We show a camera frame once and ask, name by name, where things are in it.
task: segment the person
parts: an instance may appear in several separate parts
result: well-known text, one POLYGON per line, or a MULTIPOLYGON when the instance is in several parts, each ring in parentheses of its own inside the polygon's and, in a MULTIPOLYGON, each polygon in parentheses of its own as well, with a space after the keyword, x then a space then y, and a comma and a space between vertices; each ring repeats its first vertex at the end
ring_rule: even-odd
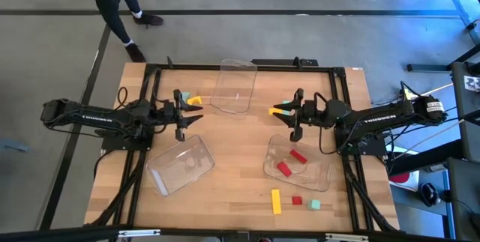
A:
MULTIPOLYGON (((119 3, 116 0, 95 0, 98 10, 106 24, 122 41, 130 59, 133 62, 146 62, 138 46, 128 36, 119 15, 119 3)), ((164 20, 159 16, 143 13, 137 0, 125 0, 128 9, 133 15, 133 20, 139 25, 162 25, 164 20)))

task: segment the red block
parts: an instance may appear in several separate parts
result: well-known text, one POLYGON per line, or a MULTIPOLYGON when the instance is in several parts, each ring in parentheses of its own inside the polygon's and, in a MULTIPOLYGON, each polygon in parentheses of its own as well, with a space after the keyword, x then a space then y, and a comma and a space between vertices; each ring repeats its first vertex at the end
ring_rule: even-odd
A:
POLYGON ((296 158, 299 162, 305 164, 307 162, 307 159, 303 157, 299 152, 295 150, 291 150, 290 155, 292 155, 294 158, 296 158))
POLYGON ((284 163, 278 163, 277 168, 286 176, 289 177, 292 174, 292 171, 288 168, 288 166, 284 163))
POLYGON ((292 204, 294 205, 302 205, 302 197, 301 196, 292 196, 292 204))

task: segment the red object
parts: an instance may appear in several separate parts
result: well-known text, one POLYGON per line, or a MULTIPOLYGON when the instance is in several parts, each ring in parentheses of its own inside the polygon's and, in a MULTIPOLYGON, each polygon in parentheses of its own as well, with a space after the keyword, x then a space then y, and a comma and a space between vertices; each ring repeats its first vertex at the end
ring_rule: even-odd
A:
POLYGON ((307 159, 303 157, 299 152, 295 150, 291 150, 290 155, 292 155, 294 158, 296 158, 299 162, 305 164, 307 162, 307 159))
POLYGON ((294 205, 302 205, 302 197, 301 196, 292 196, 292 204, 294 205))
POLYGON ((289 177, 292 174, 292 171, 288 168, 288 166, 284 163, 278 163, 277 168, 286 176, 289 177))
POLYGON ((394 182, 394 183, 405 183, 409 180, 409 178, 410 178, 410 173, 405 173, 405 174, 402 174, 402 175, 391 176, 388 179, 391 182, 394 182))

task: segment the floor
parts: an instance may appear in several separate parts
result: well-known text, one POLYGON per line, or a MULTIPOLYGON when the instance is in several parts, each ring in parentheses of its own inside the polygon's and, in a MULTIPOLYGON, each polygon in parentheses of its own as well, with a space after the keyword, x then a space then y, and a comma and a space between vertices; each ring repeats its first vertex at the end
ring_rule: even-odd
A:
MULTIPOLYGON (((452 0, 139 0, 143 10, 455 10, 452 0)), ((460 0, 470 19, 477 0, 460 0)), ((127 9, 121 2, 121 9, 127 9)), ((42 104, 65 97, 79 100, 105 28, 100 16, 42 15, 41 10, 94 10, 93 0, 0 0, 0 136, 30 147, 28 153, 0 153, 0 232, 38 227, 65 146, 66 135, 39 122, 42 104), (36 10, 30 16, 7 10, 36 10)), ((225 58, 315 58, 322 66, 363 67, 372 103, 395 98, 400 81, 419 92, 450 83, 448 74, 408 73, 409 63, 446 64, 472 48, 458 16, 164 16, 146 29, 123 16, 130 36, 151 63, 219 63, 225 58)), ((111 107, 128 56, 110 35, 90 104, 111 107)), ((453 89, 434 94, 446 109, 453 89)), ((449 112, 456 117, 456 110, 449 112)), ((439 128, 399 138, 408 148, 439 128)), ((417 146, 424 151, 459 137, 454 128, 417 146)), ((79 226, 92 187, 100 142, 81 136, 53 220, 53 228, 79 226)), ((414 234, 442 235, 441 217, 397 207, 400 227, 414 234), (425 221, 438 223, 431 234, 425 221)))

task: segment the black shoe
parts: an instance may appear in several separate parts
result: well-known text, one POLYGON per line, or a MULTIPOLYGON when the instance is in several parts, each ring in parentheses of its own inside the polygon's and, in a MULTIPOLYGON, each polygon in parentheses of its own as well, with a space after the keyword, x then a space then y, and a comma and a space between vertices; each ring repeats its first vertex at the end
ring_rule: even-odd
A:
POLYGON ((127 50, 132 62, 146 62, 145 57, 135 43, 130 43, 125 47, 125 49, 127 50))
POLYGON ((162 25, 164 23, 164 19, 159 16, 154 16, 147 13, 142 13, 142 17, 136 18, 133 17, 133 20, 138 25, 146 25, 147 28, 149 25, 162 25))

